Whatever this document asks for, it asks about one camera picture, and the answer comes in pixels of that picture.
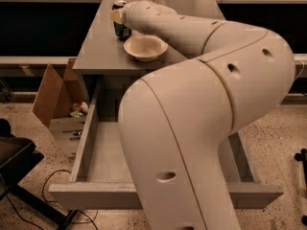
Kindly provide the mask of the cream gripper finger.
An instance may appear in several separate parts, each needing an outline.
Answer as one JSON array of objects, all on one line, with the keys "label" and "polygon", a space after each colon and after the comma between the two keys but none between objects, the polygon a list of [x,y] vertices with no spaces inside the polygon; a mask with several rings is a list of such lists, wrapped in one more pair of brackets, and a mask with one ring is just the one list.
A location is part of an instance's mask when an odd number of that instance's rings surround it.
[{"label": "cream gripper finger", "polygon": [[117,24],[123,24],[122,10],[121,9],[112,10],[110,12],[110,19]]}]

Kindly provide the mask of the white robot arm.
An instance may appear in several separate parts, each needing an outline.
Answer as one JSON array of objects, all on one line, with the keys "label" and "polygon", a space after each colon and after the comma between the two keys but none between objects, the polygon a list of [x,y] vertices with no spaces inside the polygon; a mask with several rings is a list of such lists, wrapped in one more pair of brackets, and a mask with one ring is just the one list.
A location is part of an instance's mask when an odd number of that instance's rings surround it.
[{"label": "white robot arm", "polygon": [[186,59],[137,80],[118,126],[153,230],[240,230],[219,162],[231,134],[277,107],[295,78],[287,41],[273,31],[129,2],[124,24],[156,35]]}]

